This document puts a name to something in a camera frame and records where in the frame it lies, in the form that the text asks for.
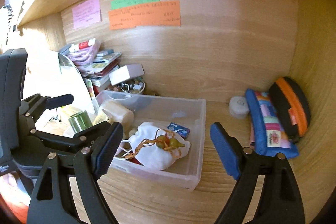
clear plastic container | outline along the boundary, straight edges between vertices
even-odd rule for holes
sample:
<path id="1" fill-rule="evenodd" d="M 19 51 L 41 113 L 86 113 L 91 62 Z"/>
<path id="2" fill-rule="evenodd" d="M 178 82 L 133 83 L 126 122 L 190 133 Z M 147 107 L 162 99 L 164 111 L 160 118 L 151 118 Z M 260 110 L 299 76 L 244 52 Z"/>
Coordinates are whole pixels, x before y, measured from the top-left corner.
<path id="1" fill-rule="evenodd" d="M 133 127 L 137 128 L 143 122 L 154 122 L 159 127 L 167 128 L 171 122 L 174 122 L 190 129 L 186 140 L 191 143 L 188 155 L 178 159 L 163 171 L 116 159 L 112 161 L 111 167 L 130 175 L 193 191 L 201 179 L 206 100 L 127 94 L 105 90 L 92 101 L 95 111 L 103 101 L 108 99 L 113 99 L 134 112 Z"/>

stack of books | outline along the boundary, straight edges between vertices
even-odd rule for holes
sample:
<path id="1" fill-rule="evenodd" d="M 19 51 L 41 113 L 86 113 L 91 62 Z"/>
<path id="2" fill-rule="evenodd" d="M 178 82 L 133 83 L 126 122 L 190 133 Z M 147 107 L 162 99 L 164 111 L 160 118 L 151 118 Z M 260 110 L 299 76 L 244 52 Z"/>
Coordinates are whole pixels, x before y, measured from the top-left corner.
<path id="1" fill-rule="evenodd" d="M 119 68 L 121 52 L 113 50 L 99 52 L 93 63 L 86 66 L 77 66 L 85 82 L 91 82 L 95 96 L 111 85 L 109 73 Z"/>

green cylindrical object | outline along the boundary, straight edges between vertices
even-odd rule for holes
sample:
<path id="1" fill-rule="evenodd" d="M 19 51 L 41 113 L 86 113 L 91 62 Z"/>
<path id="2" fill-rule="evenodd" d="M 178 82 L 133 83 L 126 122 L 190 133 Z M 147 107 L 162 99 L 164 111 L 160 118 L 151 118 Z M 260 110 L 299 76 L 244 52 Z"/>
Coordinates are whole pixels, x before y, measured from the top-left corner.
<path id="1" fill-rule="evenodd" d="M 68 120 L 75 133 L 92 127 L 92 122 L 86 110 L 71 115 Z"/>

orange sticky note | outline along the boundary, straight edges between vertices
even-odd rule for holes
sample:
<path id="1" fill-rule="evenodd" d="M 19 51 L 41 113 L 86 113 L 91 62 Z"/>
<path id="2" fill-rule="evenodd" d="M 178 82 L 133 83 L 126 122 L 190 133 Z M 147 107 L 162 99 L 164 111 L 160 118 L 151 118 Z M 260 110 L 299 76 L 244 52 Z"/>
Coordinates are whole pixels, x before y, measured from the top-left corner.
<path id="1" fill-rule="evenodd" d="M 178 0 L 144 3 L 109 11 L 110 30 L 136 26 L 181 26 Z"/>

orange stripe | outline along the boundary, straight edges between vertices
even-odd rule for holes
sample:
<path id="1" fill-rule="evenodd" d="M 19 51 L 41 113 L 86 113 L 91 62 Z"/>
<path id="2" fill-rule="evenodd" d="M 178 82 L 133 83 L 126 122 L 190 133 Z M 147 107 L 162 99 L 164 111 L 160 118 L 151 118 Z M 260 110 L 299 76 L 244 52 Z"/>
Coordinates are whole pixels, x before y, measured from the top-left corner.
<path id="1" fill-rule="evenodd" d="M 303 107 L 298 97 L 292 90 L 292 87 L 286 82 L 285 79 L 279 78 L 275 83 L 281 89 L 282 93 L 286 96 L 292 110 L 294 111 L 295 117 L 297 118 L 299 136 L 302 137 L 307 130 L 307 119 L 305 111 L 303 110 Z"/>

